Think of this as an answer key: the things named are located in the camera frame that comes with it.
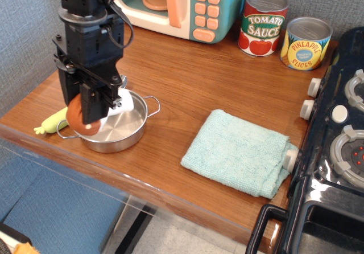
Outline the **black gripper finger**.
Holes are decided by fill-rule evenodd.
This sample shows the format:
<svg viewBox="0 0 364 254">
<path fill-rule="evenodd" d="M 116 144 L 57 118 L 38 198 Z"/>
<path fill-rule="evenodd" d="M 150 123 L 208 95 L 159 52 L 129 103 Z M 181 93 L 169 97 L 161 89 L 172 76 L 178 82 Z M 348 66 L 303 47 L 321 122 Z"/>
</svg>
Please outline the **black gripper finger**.
<svg viewBox="0 0 364 254">
<path fill-rule="evenodd" d="M 66 106 L 80 93 L 80 70 L 75 69 L 72 73 L 58 69 L 59 80 Z"/>
<path fill-rule="evenodd" d="M 82 83 L 80 87 L 82 121 L 91 124 L 107 116 L 110 109 L 122 105 L 117 85 L 90 85 Z"/>
</svg>

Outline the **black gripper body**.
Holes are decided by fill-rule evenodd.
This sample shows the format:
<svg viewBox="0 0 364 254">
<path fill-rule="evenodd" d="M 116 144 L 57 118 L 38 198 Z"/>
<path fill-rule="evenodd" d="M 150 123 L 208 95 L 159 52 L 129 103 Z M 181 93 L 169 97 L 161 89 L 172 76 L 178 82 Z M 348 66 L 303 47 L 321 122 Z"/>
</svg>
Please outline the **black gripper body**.
<svg viewBox="0 0 364 254">
<path fill-rule="evenodd" d="M 59 13 L 65 34 L 53 42 L 57 53 L 57 68 L 72 73 L 80 70 L 82 83 L 90 85 L 121 86 L 121 77 L 115 67 L 123 56 L 124 20 L 106 11 L 96 16 L 81 17 L 67 11 Z"/>
</svg>

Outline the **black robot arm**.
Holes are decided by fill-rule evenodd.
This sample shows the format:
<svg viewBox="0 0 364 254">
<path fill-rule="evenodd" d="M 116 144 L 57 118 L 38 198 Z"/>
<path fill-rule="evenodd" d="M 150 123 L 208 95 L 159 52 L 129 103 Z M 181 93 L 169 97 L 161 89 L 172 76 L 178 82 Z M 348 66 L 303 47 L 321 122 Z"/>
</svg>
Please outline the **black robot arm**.
<svg viewBox="0 0 364 254">
<path fill-rule="evenodd" d="M 78 97 L 84 124 L 121 105 L 123 81 L 116 63 L 123 56 L 125 20 L 114 0 L 61 0 L 65 34 L 57 35 L 55 63 L 66 104 Z"/>
</svg>

